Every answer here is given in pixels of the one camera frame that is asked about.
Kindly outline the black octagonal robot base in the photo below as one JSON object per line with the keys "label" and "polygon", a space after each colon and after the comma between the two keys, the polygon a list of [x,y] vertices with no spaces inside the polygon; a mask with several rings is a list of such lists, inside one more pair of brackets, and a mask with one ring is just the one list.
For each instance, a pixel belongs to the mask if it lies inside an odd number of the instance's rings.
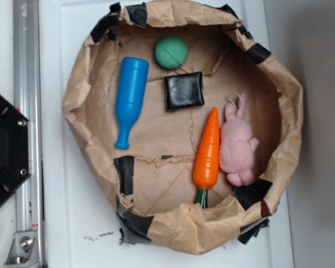
{"label": "black octagonal robot base", "polygon": [[31,175],[30,121],[0,95],[0,208]]}

